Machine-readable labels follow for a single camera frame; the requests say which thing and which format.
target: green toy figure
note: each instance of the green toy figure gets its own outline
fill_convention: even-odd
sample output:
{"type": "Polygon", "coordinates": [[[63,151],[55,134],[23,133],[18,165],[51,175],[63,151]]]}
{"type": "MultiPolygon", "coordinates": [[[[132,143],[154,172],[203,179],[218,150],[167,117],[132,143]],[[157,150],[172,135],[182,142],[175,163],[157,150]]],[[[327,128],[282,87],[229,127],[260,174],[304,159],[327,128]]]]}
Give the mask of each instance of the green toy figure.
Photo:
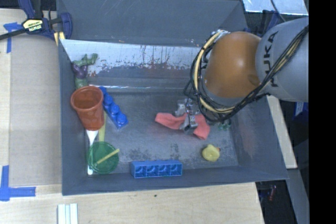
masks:
{"type": "Polygon", "coordinates": [[[88,56],[85,56],[79,61],[72,62],[72,70],[75,73],[75,86],[76,89],[89,85],[88,82],[88,66],[94,65],[98,54],[92,54],[91,59],[88,59],[88,56]]]}

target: orange cup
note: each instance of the orange cup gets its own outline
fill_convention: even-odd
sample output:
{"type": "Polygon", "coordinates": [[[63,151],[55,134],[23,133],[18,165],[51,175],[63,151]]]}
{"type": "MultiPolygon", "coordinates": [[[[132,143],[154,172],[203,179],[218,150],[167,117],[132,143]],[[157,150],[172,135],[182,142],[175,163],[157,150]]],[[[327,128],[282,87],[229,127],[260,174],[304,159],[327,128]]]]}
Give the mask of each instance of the orange cup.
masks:
{"type": "Polygon", "coordinates": [[[103,98],[102,91],[96,86],[79,88],[71,95],[71,106],[86,130],[97,131],[104,125],[103,98]]]}

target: pink towel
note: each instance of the pink towel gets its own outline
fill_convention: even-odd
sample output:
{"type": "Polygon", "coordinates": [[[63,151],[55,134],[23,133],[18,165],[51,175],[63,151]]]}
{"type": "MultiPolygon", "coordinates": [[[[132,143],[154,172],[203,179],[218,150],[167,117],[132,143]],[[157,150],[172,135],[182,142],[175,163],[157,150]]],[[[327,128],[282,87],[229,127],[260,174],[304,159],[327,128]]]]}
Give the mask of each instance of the pink towel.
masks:
{"type": "MultiPolygon", "coordinates": [[[[180,125],[184,122],[187,113],[183,116],[175,117],[169,113],[158,113],[155,117],[155,121],[173,130],[178,130],[180,125]]],[[[197,128],[194,130],[194,135],[199,139],[206,140],[210,133],[210,126],[206,123],[202,114],[196,115],[197,128]]]]}

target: gray bin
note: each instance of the gray bin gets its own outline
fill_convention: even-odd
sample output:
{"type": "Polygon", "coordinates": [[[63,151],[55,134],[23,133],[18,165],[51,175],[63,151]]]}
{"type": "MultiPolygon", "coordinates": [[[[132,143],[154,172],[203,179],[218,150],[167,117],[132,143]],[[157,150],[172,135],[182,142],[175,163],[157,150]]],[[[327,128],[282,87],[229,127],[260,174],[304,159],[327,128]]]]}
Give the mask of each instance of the gray bin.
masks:
{"type": "Polygon", "coordinates": [[[192,62],[189,59],[211,32],[246,27],[240,2],[57,0],[57,11],[69,12],[74,24],[71,39],[59,45],[63,195],[288,178],[266,99],[237,113],[228,131],[211,126],[207,140],[154,121],[158,112],[174,113],[177,101],[184,98],[182,90],[192,62]],[[116,56],[118,51],[124,52],[122,61],[116,56]],[[99,58],[95,66],[89,66],[90,84],[106,86],[129,120],[127,126],[117,130],[107,118],[105,140],[120,149],[119,165],[109,175],[87,174],[89,141],[69,102],[75,90],[71,61],[85,53],[90,57],[92,52],[99,58]],[[162,57],[155,60],[159,52],[162,57]],[[140,59],[144,57],[143,64],[135,60],[138,54],[140,59]],[[201,150],[207,144],[221,148],[218,161],[202,158],[201,150]],[[135,179],[131,175],[132,161],[157,159],[178,159],[183,164],[182,176],[135,179]]]}

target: green bowl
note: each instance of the green bowl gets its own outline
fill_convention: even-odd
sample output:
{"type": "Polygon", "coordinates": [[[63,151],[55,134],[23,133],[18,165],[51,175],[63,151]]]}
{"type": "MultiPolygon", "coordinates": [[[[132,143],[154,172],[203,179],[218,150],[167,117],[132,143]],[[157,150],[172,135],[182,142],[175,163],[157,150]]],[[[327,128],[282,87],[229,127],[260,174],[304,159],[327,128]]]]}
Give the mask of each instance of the green bowl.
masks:
{"type": "Polygon", "coordinates": [[[87,162],[89,167],[98,174],[109,174],[114,171],[119,162],[118,153],[109,157],[107,160],[97,164],[97,161],[115,151],[111,144],[107,142],[94,142],[89,148],[87,162]]]}

